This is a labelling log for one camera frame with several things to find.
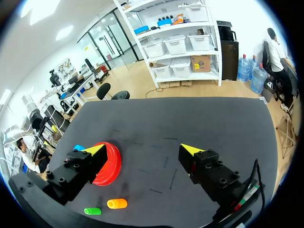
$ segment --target blue object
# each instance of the blue object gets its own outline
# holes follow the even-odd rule
[[[138,33],[141,33],[141,32],[144,32],[144,31],[148,31],[148,30],[149,30],[148,26],[142,26],[142,27],[140,27],[138,29],[135,29],[134,32],[137,35]]]
[[[250,84],[252,91],[255,92],[256,94],[262,93],[266,78],[267,78],[267,73],[262,68],[262,64],[260,64],[259,68],[258,67],[253,68],[252,79]]]
[[[237,78],[242,82],[248,81],[249,71],[249,61],[246,59],[246,55],[244,55],[244,57],[238,61]]]
[[[65,98],[66,96],[67,96],[67,93],[63,93],[63,94],[61,95],[61,99]]]
[[[78,150],[78,151],[82,151],[82,150],[85,150],[85,147],[81,146],[81,145],[76,145],[74,146],[73,150]]]
[[[258,67],[258,64],[256,63],[256,59],[253,58],[253,59],[249,60],[249,65],[250,65],[249,80],[251,80],[253,68]]]
[[[23,166],[22,166],[22,171],[23,171],[24,173],[27,173],[27,170],[28,170],[28,167],[27,167],[27,165],[24,163]]]
[[[158,26],[167,25],[167,24],[169,24],[169,25],[172,24],[171,19],[159,20],[159,21],[157,22],[157,25],[158,25]]]

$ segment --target white shirt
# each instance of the white shirt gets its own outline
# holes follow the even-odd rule
[[[281,50],[280,45],[273,39],[268,43],[271,69],[273,72],[279,72],[284,69],[281,59],[286,58],[284,52]]]
[[[27,165],[27,167],[30,170],[40,173],[39,166],[36,165],[34,161],[32,161],[33,151],[26,149],[26,153],[21,152],[21,156],[22,156],[23,162]]]

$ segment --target person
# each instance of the person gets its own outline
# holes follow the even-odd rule
[[[288,74],[285,72],[283,65],[281,64],[281,59],[283,58],[286,63],[295,71],[294,66],[286,58],[285,53],[281,50],[280,44],[277,41],[276,33],[272,28],[268,28],[267,32],[271,38],[269,42],[269,54],[270,54],[270,63],[271,69],[276,76],[276,79],[281,82],[283,86],[284,102],[281,104],[281,108],[287,112],[288,107],[292,101],[292,84]]]
[[[23,138],[17,140],[17,147],[19,150],[21,150],[23,162],[30,170],[37,173],[43,173],[47,169],[47,166],[52,158],[52,155],[47,150],[41,149],[41,153],[39,154],[38,158],[36,158],[36,161],[33,161],[32,158],[34,153],[28,149]]]

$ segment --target black tabletop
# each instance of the black tabletop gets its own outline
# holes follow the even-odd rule
[[[178,161],[179,145],[213,149],[240,181],[258,158],[265,197],[269,202],[276,181],[277,147],[267,106],[250,98],[157,98],[87,102],[61,138],[50,162],[53,171],[76,144],[86,148],[107,141],[122,155],[122,169],[110,185],[84,186],[66,207],[84,215],[84,208],[101,207],[92,218],[115,224],[198,228],[212,221],[218,209],[200,185],[194,185]],[[128,207],[112,210],[109,199],[125,198]],[[261,198],[252,206],[253,217]]]

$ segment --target trash bin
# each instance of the trash bin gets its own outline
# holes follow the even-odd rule
[[[264,82],[264,89],[262,96],[265,97],[267,103],[271,101],[273,94],[276,92],[275,84],[273,81],[266,79]]]

